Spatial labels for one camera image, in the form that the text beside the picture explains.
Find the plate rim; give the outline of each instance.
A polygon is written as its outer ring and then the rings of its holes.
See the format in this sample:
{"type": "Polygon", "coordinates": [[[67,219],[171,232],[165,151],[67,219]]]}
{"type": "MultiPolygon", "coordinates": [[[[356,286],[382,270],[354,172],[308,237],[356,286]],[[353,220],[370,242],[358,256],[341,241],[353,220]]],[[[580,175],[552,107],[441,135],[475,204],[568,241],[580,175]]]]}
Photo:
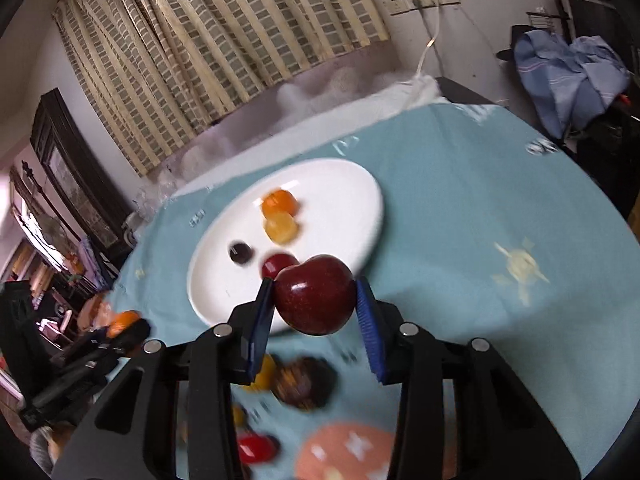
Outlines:
{"type": "MultiPolygon", "coordinates": [[[[196,244],[195,249],[193,250],[193,253],[191,253],[191,259],[189,260],[189,267],[187,270],[187,283],[186,283],[186,288],[187,288],[187,297],[189,298],[189,303],[191,305],[191,309],[196,313],[196,315],[198,316],[198,318],[206,325],[209,327],[213,327],[215,325],[212,325],[211,322],[205,318],[205,316],[199,311],[199,309],[196,307],[194,301],[193,301],[193,295],[191,293],[191,289],[192,289],[192,285],[193,285],[193,271],[194,271],[194,266],[195,266],[195,262],[199,256],[200,250],[202,250],[202,242],[204,240],[204,238],[207,237],[207,235],[209,234],[209,231],[211,231],[211,229],[213,229],[213,227],[215,226],[215,224],[218,222],[218,219],[222,216],[222,214],[231,206],[233,205],[237,200],[241,199],[245,194],[249,194],[250,191],[254,188],[254,187],[258,187],[261,183],[263,183],[263,181],[267,180],[268,178],[272,178],[274,175],[283,172],[285,170],[289,170],[290,168],[293,168],[295,166],[304,166],[306,164],[313,164],[313,163],[318,163],[318,162],[325,162],[325,161],[331,161],[331,162],[340,162],[341,164],[347,164],[349,166],[355,166],[356,168],[358,168],[359,171],[363,171],[364,173],[366,173],[366,175],[369,176],[369,178],[371,179],[371,181],[374,184],[374,188],[376,191],[376,199],[378,202],[378,210],[379,210],[379,214],[376,218],[376,222],[374,224],[374,229],[372,231],[372,248],[370,248],[369,251],[367,252],[367,255],[364,256],[363,258],[361,258],[361,261],[357,261],[357,265],[355,267],[358,267],[357,270],[353,271],[354,274],[356,274],[357,272],[359,272],[362,267],[364,266],[364,263],[366,263],[368,257],[370,256],[373,247],[375,246],[375,242],[378,240],[378,238],[380,237],[380,231],[382,230],[382,223],[383,223],[383,218],[384,218],[384,201],[383,201],[383,197],[382,197],[382,190],[380,189],[380,184],[378,183],[378,181],[376,180],[376,178],[370,173],[369,170],[367,170],[367,168],[364,168],[364,166],[361,166],[360,164],[358,164],[357,162],[353,162],[352,160],[346,160],[344,158],[338,158],[335,156],[326,156],[326,157],[317,157],[317,158],[309,158],[307,160],[301,160],[299,162],[295,162],[293,164],[288,164],[286,166],[283,166],[282,168],[280,168],[279,170],[276,171],[272,171],[269,174],[266,174],[264,177],[256,180],[253,184],[251,184],[251,186],[247,187],[243,192],[241,192],[240,194],[238,194],[231,202],[229,202],[227,205],[225,205],[225,207],[222,209],[222,211],[220,211],[220,213],[217,214],[217,216],[215,217],[215,219],[213,220],[213,222],[211,222],[211,224],[209,224],[209,226],[207,227],[206,231],[203,232],[202,236],[200,237],[200,239],[198,240],[198,243],[196,244]]],[[[285,324],[283,327],[274,327],[273,325],[271,326],[271,333],[278,333],[278,332],[282,332],[284,330],[286,330],[288,328],[288,326],[285,324]]]]}

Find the checkered curtain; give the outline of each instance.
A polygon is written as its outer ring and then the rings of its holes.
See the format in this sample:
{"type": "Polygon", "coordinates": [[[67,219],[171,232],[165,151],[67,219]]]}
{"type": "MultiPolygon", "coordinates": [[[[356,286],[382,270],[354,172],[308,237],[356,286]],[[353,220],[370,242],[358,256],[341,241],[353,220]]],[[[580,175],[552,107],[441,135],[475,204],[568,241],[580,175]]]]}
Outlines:
{"type": "Polygon", "coordinates": [[[372,0],[61,0],[54,18],[140,175],[265,88],[388,39],[372,0]]]}

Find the silver screw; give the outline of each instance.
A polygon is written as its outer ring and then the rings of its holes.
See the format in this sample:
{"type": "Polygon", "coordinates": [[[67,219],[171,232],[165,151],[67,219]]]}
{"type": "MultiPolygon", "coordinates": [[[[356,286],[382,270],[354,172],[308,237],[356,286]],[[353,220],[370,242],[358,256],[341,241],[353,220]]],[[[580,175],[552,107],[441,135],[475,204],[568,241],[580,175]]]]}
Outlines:
{"type": "Polygon", "coordinates": [[[489,342],[486,339],[477,337],[471,342],[471,348],[478,352],[486,352],[489,349],[489,342]]]}
{"type": "Polygon", "coordinates": [[[418,333],[418,327],[413,323],[402,323],[402,325],[400,325],[400,333],[408,336],[416,335],[418,333]]]}
{"type": "Polygon", "coordinates": [[[213,333],[216,335],[216,337],[226,337],[228,335],[231,335],[233,331],[234,329],[231,328],[231,325],[229,325],[229,323],[220,323],[219,325],[213,327],[213,333]]]}
{"type": "Polygon", "coordinates": [[[159,339],[151,339],[150,341],[147,341],[145,345],[142,347],[142,349],[147,354],[155,354],[161,348],[162,348],[162,341],[160,341],[159,339]]]}

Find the oval plate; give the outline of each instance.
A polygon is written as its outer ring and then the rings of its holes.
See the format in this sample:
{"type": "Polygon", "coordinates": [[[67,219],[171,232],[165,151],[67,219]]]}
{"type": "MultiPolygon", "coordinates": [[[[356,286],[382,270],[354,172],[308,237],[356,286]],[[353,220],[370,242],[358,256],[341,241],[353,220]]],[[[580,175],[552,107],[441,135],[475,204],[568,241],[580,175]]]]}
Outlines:
{"type": "MultiPolygon", "coordinates": [[[[208,325],[226,321],[236,305],[255,299],[262,262],[274,252],[289,252],[300,262],[332,254],[356,274],[378,239],[382,216],[378,183],[354,162],[316,158],[271,173],[227,205],[198,242],[187,273],[191,306],[208,325]],[[300,204],[300,234],[284,247],[269,240],[260,211],[262,197],[278,188],[290,191],[300,204]],[[235,241],[254,249],[245,266],[229,258],[235,241]]],[[[271,332],[286,328],[276,311],[271,332]]]]}

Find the table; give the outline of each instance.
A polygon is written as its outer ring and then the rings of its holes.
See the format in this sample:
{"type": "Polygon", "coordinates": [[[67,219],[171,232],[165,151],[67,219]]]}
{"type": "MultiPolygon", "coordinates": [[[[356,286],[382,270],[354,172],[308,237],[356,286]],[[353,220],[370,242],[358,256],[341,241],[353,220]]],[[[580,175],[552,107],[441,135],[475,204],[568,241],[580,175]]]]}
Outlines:
{"type": "MultiPolygon", "coordinates": [[[[586,475],[640,397],[640,247],[606,197],[563,153],[528,153],[540,134],[500,107],[434,104],[321,146],[313,146],[315,131],[306,121],[213,170],[209,189],[170,201],[123,268],[115,309],[141,310],[167,344],[197,336],[205,327],[184,286],[197,240],[233,197],[287,161],[221,184],[223,170],[241,174],[243,157],[258,167],[274,164],[270,157],[282,154],[274,149],[292,143],[310,151],[288,162],[342,152],[376,177],[385,198],[382,238],[364,271],[376,296],[437,338],[491,341],[586,475]],[[188,228],[199,210],[201,221],[188,228]],[[511,265],[524,254],[535,272],[511,265]]],[[[359,337],[352,320],[335,338],[270,340],[268,350],[285,360],[299,352],[325,356],[342,385],[313,416],[270,394],[234,392],[262,413],[254,430],[282,443],[279,459],[254,468],[255,478],[290,475],[301,441],[331,420],[393,431],[398,390],[377,386],[359,337]],[[357,362],[341,360],[345,352],[357,362]]]]}

